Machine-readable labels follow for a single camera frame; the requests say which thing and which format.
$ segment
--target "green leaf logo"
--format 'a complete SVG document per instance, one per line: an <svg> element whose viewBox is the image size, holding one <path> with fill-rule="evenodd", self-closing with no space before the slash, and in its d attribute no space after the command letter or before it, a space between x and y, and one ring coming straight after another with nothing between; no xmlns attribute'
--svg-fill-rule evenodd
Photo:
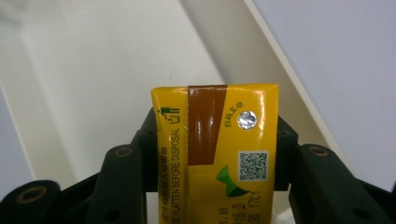
<svg viewBox="0 0 396 224"><path fill-rule="evenodd" d="M230 174L228 173L228 165L224 166L217 177L218 181L226 184L227 197L238 197L249 193L249 191L239 188L231 180Z"/></svg>

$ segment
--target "barcode label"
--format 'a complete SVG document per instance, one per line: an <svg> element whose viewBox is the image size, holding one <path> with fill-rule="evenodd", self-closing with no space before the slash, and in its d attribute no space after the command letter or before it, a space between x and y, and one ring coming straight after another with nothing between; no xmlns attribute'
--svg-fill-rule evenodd
<svg viewBox="0 0 396 224"><path fill-rule="evenodd" d="M267 179L268 151L240 151L238 153L238 180Z"/></svg>

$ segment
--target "white panel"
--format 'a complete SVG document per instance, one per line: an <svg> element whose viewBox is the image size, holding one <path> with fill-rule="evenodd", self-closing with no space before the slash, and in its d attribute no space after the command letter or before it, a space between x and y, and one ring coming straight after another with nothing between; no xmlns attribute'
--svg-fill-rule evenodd
<svg viewBox="0 0 396 224"><path fill-rule="evenodd" d="M254 1L356 177L396 179L396 3Z"/></svg>

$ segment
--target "brown stripe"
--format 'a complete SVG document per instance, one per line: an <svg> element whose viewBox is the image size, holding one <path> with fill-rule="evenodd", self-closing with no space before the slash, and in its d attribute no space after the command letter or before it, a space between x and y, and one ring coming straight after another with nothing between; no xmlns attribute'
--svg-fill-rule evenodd
<svg viewBox="0 0 396 224"><path fill-rule="evenodd" d="M213 164L226 85L189 86L188 164Z"/></svg>

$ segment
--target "silver sticker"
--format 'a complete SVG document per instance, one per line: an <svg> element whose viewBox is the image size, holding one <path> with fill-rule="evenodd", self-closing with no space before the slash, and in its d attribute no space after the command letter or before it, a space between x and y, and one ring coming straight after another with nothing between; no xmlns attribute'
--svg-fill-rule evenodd
<svg viewBox="0 0 396 224"><path fill-rule="evenodd" d="M257 117L253 111L244 111L238 117L238 125L242 129L249 130L254 128L257 123Z"/></svg>

